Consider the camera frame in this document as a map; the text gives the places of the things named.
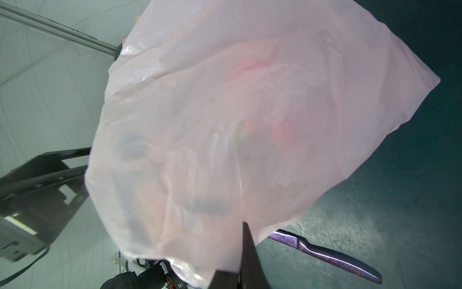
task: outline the wire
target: wire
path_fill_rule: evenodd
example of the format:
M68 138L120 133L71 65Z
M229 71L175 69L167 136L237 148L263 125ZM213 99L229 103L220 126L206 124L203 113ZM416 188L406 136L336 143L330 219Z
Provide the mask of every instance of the wire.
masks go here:
M35 264L35 262L37 262L38 260L40 260L41 258L43 258L46 254L48 254L48 252L50 251L50 246L47 247L47 249L45 250L45 252L42 253L42 255L38 256L37 259L34 260L34 262L30 263L27 267L24 267L21 271L18 271L16 273L14 273L13 275L9 276L8 278L5 278L3 279L2 281L0 281L0 287L3 287L5 285L7 285L9 282L13 281L14 279L16 279L17 277L19 277L19 275L21 275L22 273L26 272L27 269L29 269L30 267L32 267L33 264Z
M168 276L168 278L170 279L170 289L173 289L173 282L172 282L172 278L170 278L170 276Z
M138 266L140 267L143 267L145 269L149 269L151 267L151 264L149 264L148 262L146 262L145 260L145 263L144 264L141 264L140 263L140 259L136 259L136 263L138 264Z

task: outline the glass panel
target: glass panel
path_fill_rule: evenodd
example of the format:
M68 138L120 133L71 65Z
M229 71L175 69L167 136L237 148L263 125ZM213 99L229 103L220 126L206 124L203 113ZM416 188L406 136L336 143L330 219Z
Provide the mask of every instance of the glass panel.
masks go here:
M113 61L0 19L0 176L44 152L92 145ZM88 198L48 255L2 289L99 288L119 273L117 254ZM0 279L37 257L0 258Z
M119 45L150 0L1 0L64 26Z

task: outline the dark green floor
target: dark green floor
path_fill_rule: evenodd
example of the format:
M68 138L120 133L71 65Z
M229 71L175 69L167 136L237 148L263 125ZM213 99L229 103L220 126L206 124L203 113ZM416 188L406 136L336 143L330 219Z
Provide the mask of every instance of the dark green floor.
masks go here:
M359 0L441 84L346 181L288 230L375 267L375 285L272 240L273 289L462 288L462 1Z

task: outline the pink plastic bag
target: pink plastic bag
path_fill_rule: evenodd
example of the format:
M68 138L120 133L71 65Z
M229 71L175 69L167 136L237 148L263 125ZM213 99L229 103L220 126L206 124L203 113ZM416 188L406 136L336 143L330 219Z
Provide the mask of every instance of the pink plastic bag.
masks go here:
M121 251L237 271L439 78L352 0L153 0L109 70L86 185Z

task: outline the metal rail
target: metal rail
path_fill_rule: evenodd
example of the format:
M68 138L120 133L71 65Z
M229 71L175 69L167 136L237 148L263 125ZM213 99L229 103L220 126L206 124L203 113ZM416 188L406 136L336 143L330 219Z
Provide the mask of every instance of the metal rail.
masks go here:
M116 46L3 2L0 2L0 18L110 56L116 52Z

